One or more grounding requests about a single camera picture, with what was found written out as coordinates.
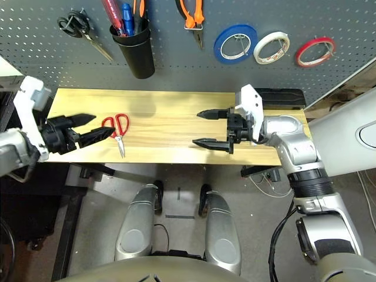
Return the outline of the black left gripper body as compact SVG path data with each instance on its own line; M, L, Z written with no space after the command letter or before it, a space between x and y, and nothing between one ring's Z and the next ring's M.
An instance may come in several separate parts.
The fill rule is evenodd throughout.
M73 116L57 116L46 120L41 135L50 153L64 155L77 149L75 138L78 134L72 130L73 127Z

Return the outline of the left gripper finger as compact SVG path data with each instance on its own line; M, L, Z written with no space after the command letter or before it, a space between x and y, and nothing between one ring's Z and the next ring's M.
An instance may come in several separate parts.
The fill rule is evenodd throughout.
M69 120L69 127L79 127L83 126L90 121L94 120L96 118L95 115L91 114L77 114L77 115L72 115L68 116L67 119Z
M114 131L114 127L99 127L97 129L93 129L88 133L80 135L78 145L80 148L84 148L103 141L110 137Z

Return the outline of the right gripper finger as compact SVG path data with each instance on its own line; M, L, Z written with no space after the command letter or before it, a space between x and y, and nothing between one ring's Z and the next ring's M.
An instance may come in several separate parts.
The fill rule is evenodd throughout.
M227 109L209 109L199 112L196 116L208 120L227 119Z
M229 154L233 154L233 144L229 141L218 141L217 139L212 138L201 138L201 139L194 139L192 142L202 148L209 149L209 150L218 150L224 151Z

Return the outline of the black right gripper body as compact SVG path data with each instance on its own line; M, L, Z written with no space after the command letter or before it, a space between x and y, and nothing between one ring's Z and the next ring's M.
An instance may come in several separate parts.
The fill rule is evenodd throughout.
M234 144L242 141L253 140L253 118L248 115L243 118L241 114L235 113L234 108L227 110L227 142L229 143L228 153L233 154Z

